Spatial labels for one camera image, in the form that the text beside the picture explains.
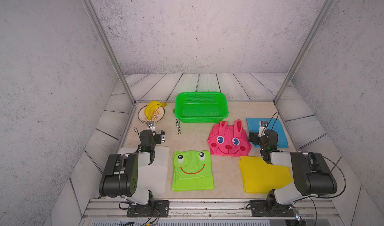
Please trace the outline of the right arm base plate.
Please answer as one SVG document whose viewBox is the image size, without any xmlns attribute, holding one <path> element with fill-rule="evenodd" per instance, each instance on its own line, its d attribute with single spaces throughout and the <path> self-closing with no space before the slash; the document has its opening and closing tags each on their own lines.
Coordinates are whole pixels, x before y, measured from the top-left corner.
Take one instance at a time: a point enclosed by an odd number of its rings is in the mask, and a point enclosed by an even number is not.
<svg viewBox="0 0 384 226">
<path fill-rule="evenodd" d="M 267 200 L 251 200 L 247 209 L 251 210 L 253 217 L 287 218 L 296 215 L 292 206 L 268 203 Z"/>
</svg>

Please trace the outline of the green frog raincoat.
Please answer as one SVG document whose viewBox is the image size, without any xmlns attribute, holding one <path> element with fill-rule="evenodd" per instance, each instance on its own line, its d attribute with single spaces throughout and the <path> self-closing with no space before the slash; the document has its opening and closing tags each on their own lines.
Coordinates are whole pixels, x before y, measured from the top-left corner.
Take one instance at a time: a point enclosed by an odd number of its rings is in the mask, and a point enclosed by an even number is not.
<svg viewBox="0 0 384 226">
<path fill-rule="evenodd" d="M 211 152 L 175 151 L 172 190 L 202 191 L 214 189 Z"/>
</svg>

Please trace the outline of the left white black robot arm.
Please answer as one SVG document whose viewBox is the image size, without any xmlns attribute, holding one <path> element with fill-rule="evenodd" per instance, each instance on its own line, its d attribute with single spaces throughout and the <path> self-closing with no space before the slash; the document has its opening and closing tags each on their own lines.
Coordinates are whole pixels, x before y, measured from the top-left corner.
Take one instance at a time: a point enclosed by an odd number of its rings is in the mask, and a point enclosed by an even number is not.
<svg viewBox="0 0 384 226">
<path fill-rule="evenodd" d="M 144 130 L 139 133 L 140 144 L 131 153 L 109 155 L 99 194 L 122 198 L 134 206 L 154 207 L 154 195 L 166 192 L 170 148 L 159 146 L 166 141 L 166 133 Z"/>
</svg>

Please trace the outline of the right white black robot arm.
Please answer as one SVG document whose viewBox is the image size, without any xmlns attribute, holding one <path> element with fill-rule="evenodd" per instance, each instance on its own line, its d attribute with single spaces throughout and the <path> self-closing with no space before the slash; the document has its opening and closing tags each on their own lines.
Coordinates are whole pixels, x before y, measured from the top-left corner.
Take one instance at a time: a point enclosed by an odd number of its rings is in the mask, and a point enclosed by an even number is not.
<svg viewBox="0 0 384 226">
<path fill-rule="evenodd" d="M 266 204 L 291 205 L 304 198 L 333 199 L 341 196 L 347 187 L 337 193 L 338 185 L 326 161 L 332 161 L 320 153 L 283 152 L 278 150 L 279 136 L 273 130 L 261 135 L 249 132 L 249 142 L 260 146 L 262 159 L 269 165 L 288 167 L 293 173 L 293 182 L 280 189 L 271 190 Z"/>
</svg>

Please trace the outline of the white raincoat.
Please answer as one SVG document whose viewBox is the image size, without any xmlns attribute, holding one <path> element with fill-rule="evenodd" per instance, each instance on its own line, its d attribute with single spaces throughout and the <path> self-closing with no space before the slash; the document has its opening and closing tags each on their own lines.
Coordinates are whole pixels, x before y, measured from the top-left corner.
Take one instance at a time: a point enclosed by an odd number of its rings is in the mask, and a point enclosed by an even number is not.
<svg viewBox="0 0 384 226">
<path fill-rule="evenodd" d="M 134 196 L 144 193 L 144 190 L 150 190 L 155 198 L 166 194 L 169 155 L 170 147 L 156 146 L 153 163 L 150 165 L 139 163 L 138 185 Z"/>
</svg>

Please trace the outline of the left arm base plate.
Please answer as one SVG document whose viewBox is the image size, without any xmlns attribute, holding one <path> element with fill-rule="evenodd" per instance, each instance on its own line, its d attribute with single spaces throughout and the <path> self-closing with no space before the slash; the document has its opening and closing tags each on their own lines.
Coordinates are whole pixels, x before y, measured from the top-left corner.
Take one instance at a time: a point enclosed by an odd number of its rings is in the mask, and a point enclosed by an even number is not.
<svg viewBox="0 0 384 226">
<path fill-rule="evenodd" d="M 147 205 L 129 204 L 127 209 L 128 218 L 167 218 L 169 216 L 170 201 L 155 200 Z"/>
</svg>

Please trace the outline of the pink rabbit raincoat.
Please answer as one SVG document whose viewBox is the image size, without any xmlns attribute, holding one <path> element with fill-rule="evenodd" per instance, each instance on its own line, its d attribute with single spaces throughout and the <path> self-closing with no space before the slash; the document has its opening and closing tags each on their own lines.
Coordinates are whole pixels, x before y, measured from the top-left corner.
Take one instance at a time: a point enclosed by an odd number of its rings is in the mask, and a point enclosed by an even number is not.
<svg viewBox="0 0 384 226">
<path fill-rule="evenodd" d="M 235 120 L 233 125 L 227 121 L 215 124 L 208 138 L 211 154 L 229 157 L 248 157 L 252 145 L 242 120 Z"/>
</svg>

